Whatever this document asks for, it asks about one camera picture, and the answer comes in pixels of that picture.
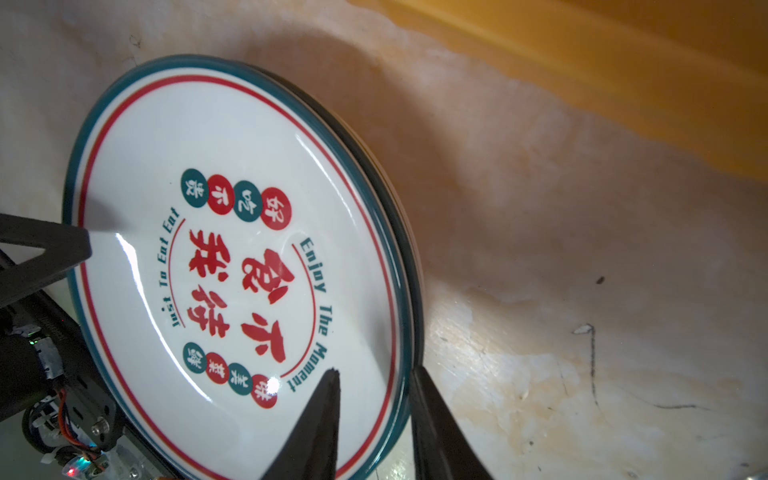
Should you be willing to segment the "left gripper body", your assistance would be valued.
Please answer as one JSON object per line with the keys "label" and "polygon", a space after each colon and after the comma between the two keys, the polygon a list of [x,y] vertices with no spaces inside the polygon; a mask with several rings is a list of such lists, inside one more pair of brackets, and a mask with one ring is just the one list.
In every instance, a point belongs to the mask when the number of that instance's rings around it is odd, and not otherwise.
{"label": "left gripper body", "polygon": [[171,479],[118,404],[80,328],[45,291],[1,309],[1,418],[65,479]]}

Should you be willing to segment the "white plate red green print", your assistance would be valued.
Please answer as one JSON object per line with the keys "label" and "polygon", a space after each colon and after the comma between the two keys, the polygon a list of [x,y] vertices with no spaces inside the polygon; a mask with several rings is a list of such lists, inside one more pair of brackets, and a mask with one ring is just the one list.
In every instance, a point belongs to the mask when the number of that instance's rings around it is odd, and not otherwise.
{"label": "white plate red green print", "polygon": [[68,276],[86,344],[183,477],[261,477],[329,369],[336,477],[397,443],[423,357],[417,249],[375,156],[316,98],[216,57],[134,67],[78,133],[63,220],[90,237]]}

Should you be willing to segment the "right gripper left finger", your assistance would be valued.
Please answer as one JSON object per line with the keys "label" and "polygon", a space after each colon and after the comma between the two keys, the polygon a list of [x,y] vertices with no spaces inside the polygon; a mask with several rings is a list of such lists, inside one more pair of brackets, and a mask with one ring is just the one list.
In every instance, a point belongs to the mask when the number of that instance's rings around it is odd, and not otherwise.
{"label": "right gripper left finger", "polygon": [[340,401],[340,375],[331,368],[322,375],[264,480],[336,478]]}

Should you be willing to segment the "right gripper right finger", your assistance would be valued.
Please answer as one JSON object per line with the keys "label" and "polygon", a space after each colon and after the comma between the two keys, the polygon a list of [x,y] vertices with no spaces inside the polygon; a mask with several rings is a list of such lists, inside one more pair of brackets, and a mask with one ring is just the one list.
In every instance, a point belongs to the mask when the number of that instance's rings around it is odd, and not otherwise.
{"label": "right gripper right finger", "polygon": [[423,366],[411,374],[410,405],[417,479],[491,479]]}

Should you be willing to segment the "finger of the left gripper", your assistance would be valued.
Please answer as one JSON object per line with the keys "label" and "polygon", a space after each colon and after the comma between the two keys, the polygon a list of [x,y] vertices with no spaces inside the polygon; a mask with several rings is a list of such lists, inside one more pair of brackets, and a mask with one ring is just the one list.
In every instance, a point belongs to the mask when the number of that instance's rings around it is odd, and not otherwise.
{"label": "finger of the left gripper", "polygon": [[92,255],[89,232],[82,227],[9,214],[1,215],[1,242],[40,250],[1,272],[2,308],[61,280]]}

